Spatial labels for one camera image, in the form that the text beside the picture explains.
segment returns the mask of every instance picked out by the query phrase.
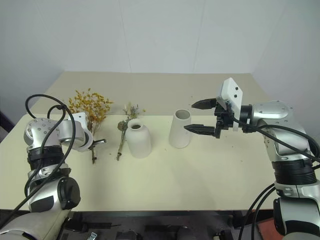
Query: vase opening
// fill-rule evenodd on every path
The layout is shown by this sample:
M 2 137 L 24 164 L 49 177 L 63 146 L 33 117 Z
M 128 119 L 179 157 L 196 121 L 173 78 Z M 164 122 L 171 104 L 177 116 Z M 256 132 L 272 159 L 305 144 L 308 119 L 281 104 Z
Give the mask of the vase opening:
M 188 119 L 190 117 L 190 112 L 187 111 L 187 110 L 178 110 L 175 112 L 175 116 L 178 118 L 178 119 L 182 119 L 182 120 L 185 120 L 185 119 Z
M 133 125 L 131 128 L 132 128 L 132 129 L 139 129 L 139 128 L 141 128 L 141 126 L 138 125 L 138 124 L 135 124 L 135 125 Z

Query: white wall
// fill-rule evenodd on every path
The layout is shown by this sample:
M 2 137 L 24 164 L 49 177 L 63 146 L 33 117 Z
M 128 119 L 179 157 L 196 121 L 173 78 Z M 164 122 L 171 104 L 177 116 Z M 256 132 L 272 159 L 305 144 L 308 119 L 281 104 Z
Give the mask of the white wall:
M 273 99 L 290 103 L 305 130 L 320 138 L 319 0 L 289 2 L 253 77 Z
M 320 134 L 319 2 L 2 0 L 0 109 L 17 122 L 64 70 L 253 73 Z

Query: robotic arm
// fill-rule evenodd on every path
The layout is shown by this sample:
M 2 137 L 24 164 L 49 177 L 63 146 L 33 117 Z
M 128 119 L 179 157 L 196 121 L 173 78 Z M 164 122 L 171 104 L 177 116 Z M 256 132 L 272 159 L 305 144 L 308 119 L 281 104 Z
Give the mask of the robotic arm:
M 305 130 L 294 118 L 293 108 L 287 104 L 271 101 L 241 105 L 242 94 L 235 81 L 227 79 L 217 98 L 201 100 L 192 105 L 197 109 L 215 108 L 216 126 L 191 124 L 185 129 L 219 139 L 221 130 L 229 128 L 237 131 L 240 127 L 244 133 L 266 128 L 266 133 L 294 146 L 300 153 L 264 136 L 267 154 L 274 169 L 274 186 L 280 196 L 273 202 L 274 224 L 280 234 L 286 235 L 285 239 L 320 239 L 320 181 L 312 168 L 312 159 L 304 155 L 311 154 L 310 145 L 306 138 L 283 127 L 303 134 Z
M 73 114 L 75 119 L 75 139 L 72 148 L 84 152 L 97 144 L 106 141 L 94 141 L 91 132 L 87 129 L 86 114 Z M 28 144 L 28 163 L 31 171 L 28 173 L 29 184 L 26 186 L 28 196 L 36 189 L 61 162 L 64 157 L 62 144 L 69 145 L 72 139 L 73 128 L 70 117 L 63 120 L 50 134 L 45 142 L 43 153 L 41 145 L 48 132 L 57 121 L 48 118 L 31 120 L 24 132 L 24 141 Z M 46 183 L 27 202 L 30 213 L 17 217 L 0 229 L 0 238 L 3 240 L 55 240 L 68 213 L 80 202 L 80 189 L 77 182 L 69 177 L 71 169 L 63 162 L 60 168 L 53 173 L 52 179 Z

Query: table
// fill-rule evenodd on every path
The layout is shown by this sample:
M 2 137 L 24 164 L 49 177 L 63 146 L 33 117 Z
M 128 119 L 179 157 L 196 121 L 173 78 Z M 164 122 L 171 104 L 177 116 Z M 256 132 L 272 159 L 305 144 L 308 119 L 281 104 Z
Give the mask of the table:
M 107 144 L 96 147 L 96 164 L 90 151 L 72 150 L 68 156 L 81 194 L 74 211 L 244 210 L 275 180 L 259 133 L 223 130 L 220 139 L 193 134 L 186 148 L 176 149 L 168 142 L 169 115 L 140 116 L 151 133 L 152 153 L 136 159 L 124 144 L 117 161 L 117 125 L 124 117 L 109 115 L 103 122 L 96 139 L 106 138 Z M 23 135 L 30 120 L 24 115 L 0 144 L 0 209 L 13 209 L 24 198 L 30 167 Z M 212 126 L 216 118 L 194 115 L 192 123 Z M 274 198 L 275 193 L 262 208 L 272 208 Z

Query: white ceramic vase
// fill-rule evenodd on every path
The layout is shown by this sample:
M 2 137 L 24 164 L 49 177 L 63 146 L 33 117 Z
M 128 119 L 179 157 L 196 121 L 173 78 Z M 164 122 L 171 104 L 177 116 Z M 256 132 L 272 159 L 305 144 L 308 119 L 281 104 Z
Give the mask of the white ceramic vase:
M 171 146 L 182 149 L 188 146 L 191 132 L 185 130 L 184 126 L 191 124 L 191 113 L 186 109 L 178 109 L 173 114 L 169 143 Z
M 148 128 L 139 119 L 128 122 L 125 139 L 133 157 L 143 159 L 151 153 L 151 138 Z

